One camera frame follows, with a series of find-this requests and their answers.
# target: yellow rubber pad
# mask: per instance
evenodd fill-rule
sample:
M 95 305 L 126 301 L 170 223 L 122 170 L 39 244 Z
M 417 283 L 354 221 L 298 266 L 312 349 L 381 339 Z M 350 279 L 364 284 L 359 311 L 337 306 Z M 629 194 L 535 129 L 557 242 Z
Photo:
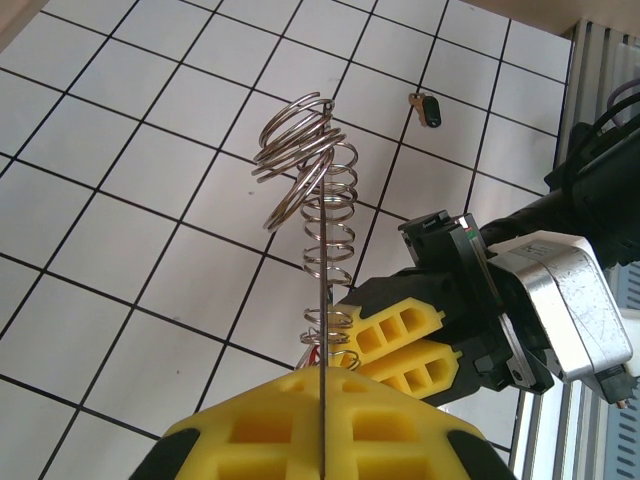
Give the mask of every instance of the yellow rubber pad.
M 187 418 L 200 432 L 176 480 L 319 480 L 319 369 L 298 370 Z M 327 373 L 330 480 L 468 479 L 447 439 L 473 426 L 342 368 Z
M 364 320 L 360 318 L 362 307 L 338 305 L 337 309 L 351 316 L 353 327 L 344 330 L 349 334 L 349 342 L 332 345 L 331 350 L 355 351 L 363 365 L 442 328 L 445 316 L 432 305 L 414 298 L 407 298 Z M 334 355 L 330 360 L 336 367 L 346 367 L 351 361 L 348 355 Z
M 357 372 L 407 395 L 426 398 L 451 388 L 460 356 L 449 345 L 420 339 Z

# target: small black object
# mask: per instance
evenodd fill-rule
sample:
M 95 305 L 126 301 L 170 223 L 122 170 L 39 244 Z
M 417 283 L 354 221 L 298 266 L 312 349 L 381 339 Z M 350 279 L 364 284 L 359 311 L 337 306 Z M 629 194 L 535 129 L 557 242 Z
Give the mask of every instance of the small black object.
M 424 100 L 422 101 L 422 109 L 424 110 L 424 116 L 427 119 L 427 125 L 431 128 L 436 128 L 442 124 L 440 104 L 436 97 L 424 97 Z

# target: vertical metal rod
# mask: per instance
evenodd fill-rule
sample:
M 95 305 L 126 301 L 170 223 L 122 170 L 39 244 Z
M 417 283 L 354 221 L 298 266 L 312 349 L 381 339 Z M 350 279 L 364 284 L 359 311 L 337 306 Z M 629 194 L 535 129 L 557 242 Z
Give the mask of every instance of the vertical metal rod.
M 327 279 L 327 211 L 325 208 L 325 179 L 320 181 L 320 478 L 325 478 L 326 466 L 326 375 L 329 365 L 329 298 L 331 295 Z

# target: coiled spring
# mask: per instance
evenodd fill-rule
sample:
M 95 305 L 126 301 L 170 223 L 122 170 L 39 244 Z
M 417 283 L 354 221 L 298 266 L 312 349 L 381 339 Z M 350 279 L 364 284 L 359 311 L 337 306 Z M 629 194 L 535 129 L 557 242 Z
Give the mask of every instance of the coiled spring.
M 318 92 L 305 95 L 283 108 L 267 123 L 259 138 L 262 150 L 254 158 L 258 167 L 252 174 L 258 176 L 258 183 L 262 183 L 297 169 L 293 186 L 269 215 L 264 227 L 274 232 L 300 209 L 305 233 L 317 242 L 303 250 L 303 269 L 320 279 L 320 254 L 323 248 L 326 249 L 327 284 L 323 290 L 330 291 L 334 285 L 350 285 L 352 282 L 351 275 L 338 264 L 355 253 L 355 232 L 345 222 L 355 213 L 354 203 L 358 198 L 355 190 L 358 176 L 353 169 L 358 161 L 358 152 L 344 141 L 346 134 L 330 125 L 333 100 L 319 97 Z M 337 163 L 336 148 L 349 150 L 351 159 Z M 320 235 L 323 205 L 326 213 L 326 245 L 321 244 Z M 307 308 L 304 318 L 312 326 L 300 335 L 300 341 L 308 348 L 298 367 L 318 363 L 318 347 L 322 341 L 320 309 Z M 355 369 L 360 365 L 358 354 L 352 350 L 338 351 L 335 347 L 348 342 L 348 329 L 352 326 L 353 322 L 347 313 L 329 307 L 328 343 L 334 346 L 330 355 L 347 356 L 351 359 L 347 368 Z

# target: metal wire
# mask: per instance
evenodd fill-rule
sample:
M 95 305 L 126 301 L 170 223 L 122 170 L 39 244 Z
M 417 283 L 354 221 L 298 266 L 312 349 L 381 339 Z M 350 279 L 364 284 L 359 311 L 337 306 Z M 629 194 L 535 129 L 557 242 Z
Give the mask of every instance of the metal wire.
M 262 150 L 254 158 L 257 168 L 252 174 L 258 176 L 258 183 L 262 183 L 290 170 L 297 170 L 293 186 L 269 215 L 264 227 L 274 232 L 296 210 L 300 210 L 305 234 L 317 242 L 303 250 L 303 269 L 314 278 L 325 277 L 321 275 L 321 253 L 325 249 L 326 285 L 322 291 L 330 291 L 334 285 L 350 285 L 352 282 L 351 275 L 338 264 L 355 253 L 355 232 L 345 222 L 353 216 L 354 203 L 358 198 L 355 190 L 358 176 L 353 168 L 358 161 L 358 152 L 353 145 L 345 142 L 346 134 L 339 128 L 331 127 L 333 100 L 319 97 L 318 92 L 305 95 L 287 105 L 266 124 L 260 133 Z M 336 148 L 348 150 L 351 159 L 338 163 Z M 326 245 L 321 243 L 320 234 L 322 206 L 326 216 Z M 304 318 L 312 326 L 300 335 L 300 341 L 308 348 L 298 367 L 315 364 L 318 355 L 313 355 L 313 352 L 321 351 L 315 347 L 323 343 L 320 309 L 307 308 Z M 353 322 L 347 313 L 329 306 L 326 322 L 329 345 L 341 345 L 349 341 L 348 330 Z M 332 350 L 329 355 L 347 355 L 351 359 L 347 368 L 355 369 L 360 365 L 356 352 Z

